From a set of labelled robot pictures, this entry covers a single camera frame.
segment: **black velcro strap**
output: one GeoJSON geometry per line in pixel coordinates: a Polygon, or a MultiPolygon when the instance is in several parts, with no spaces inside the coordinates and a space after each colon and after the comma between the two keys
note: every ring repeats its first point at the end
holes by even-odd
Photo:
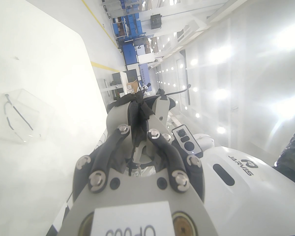
{"type": "Polygon", "coordinates": [[[147,120],[150,118],[150,115],[154,114],[151,108],[148,107],[145,101],[143,101],[143,93],[141,91],[132,94],[128,93],[121,97],[118,101],[115,101],[107,106],[107,112],[109,112],[114,106],[118,107],[121,105],[124,105],[128,102],[137,101],[137,103],[140,106],[139,114],[140,117],[144,120],[147,120]]]}

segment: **silver screw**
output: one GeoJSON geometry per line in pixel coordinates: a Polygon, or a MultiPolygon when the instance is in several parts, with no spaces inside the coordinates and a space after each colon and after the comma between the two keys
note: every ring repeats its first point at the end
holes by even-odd
{"type": "Polygon", "coordinates": [[[121,132],[124,132],[126,129],[127,129],[127,126],[126,126],[126,125],[121,125],[121,126],[119,127],[119,130],[120,130],[121,132]]]}
{"type": "Polygon", "coordinates": [[[126,134],[129,130],[129,126],[126,124],[121,124],[118,126],[118,129],[121,132],[121,134],[126,134]]]}
{"type": "Polygon", "coordinates": [[[149,132],[151,133],[152,135],[152,139],[157,139],[160,137],[160,133],[158,130],[156,129],[150,129],[149,132]]]}
{"type": "Polygon", "coordinates": [[[202,165],[200,159],[195,155],[189,155],[187,157],[187,163],[189,164],[189,166],[194,165],[194,166],[201,167],[202,165]]]}
{"type": "Polygon", "coordinates": [[[88,155],[85,155],[85,156],[82,156],[82,157],[79,158],[79,160],[77,161],[77,163],[76,163],[75,166],[76,166],[76,168],[77,168],[78,170],[81,170],[82,167],[83,167],[86,163],[90,163],[90,161],[91,161],[90,157],[89,157],[88,155]]]}
{"type": "Polygon", "coordinates": [[[93,172],[89,176],[90,184],[92,186],[91,191],[96,192],[103,187],[106,181],[106,175],[103,171],[98,170],[93,172]]]}
{"type": "Polygon", "coordinates": [[[189,189],[190,182],[187,174],[181,170],[175,170],[171,174],[176,183],[178,184],[177,188],[180,192],[186,192],[189,189]]]}
{"type": "Polygon", "coordinates": [[[162,134],[162,136],[167,140],[167,142],[171,141],[171,136],[169,134],[162,134]]]}

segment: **camera lens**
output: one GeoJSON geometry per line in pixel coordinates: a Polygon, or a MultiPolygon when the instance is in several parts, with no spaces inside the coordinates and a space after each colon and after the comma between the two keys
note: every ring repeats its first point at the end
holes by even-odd
{"type": "Polygon", "coordinates": [[[186,132],[185,132],[184,129],[181,129],[181,130],[179,130],[179,131],[177,132],[177,134],[178,134],[179,137],[184,137],[184,136],[186,135],[186,132]]]}

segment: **yellow floor line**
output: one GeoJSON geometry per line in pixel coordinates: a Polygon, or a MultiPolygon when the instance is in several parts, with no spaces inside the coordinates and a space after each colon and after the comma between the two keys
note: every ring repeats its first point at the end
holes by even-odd
{"type": "Polygon", "coordinates": [[[110,71],[114,71],[114,72],[120,72],[120,70],[110,68],[110,67],[95,63],[93,61],[91,61],[90,63],[92,64],[92,66],[95,66],[95,67],[98,67],[98,68],[101,68],[101,69],[110,70],[110,71]]]}
{"type": "Polygon", "coordinates": [[[114,45],[118,48],[118,46],[116,45],[115,41],[109,36],[109,34],[107,33],[107,31],[104,29],[103,25],[99,22],[99,20],[95,17],[94,13],[90,10],[90,8],[88,7],[88,5],[86,4],[86,2],[84,0],[81,0],[85,7],[89,10],[89,12],[91,13],[91,15],[94,17],[94,19],[97,21],[97,23],[100,25],[100,27],[102,27],[102,29],[104,30],[104,32],[107,34],[107,36],[110,38],[110,40],[114,43],[114,45]]]}

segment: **transparent plastic box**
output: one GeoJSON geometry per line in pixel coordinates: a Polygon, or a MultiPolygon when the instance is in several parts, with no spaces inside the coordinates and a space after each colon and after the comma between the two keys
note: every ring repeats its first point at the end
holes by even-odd
{"type": "Polygon", "coordinates": [[[0,95],[0,139],[29,143],[45,139],[54,109],[28,91],[19,89],[0,95]]]}

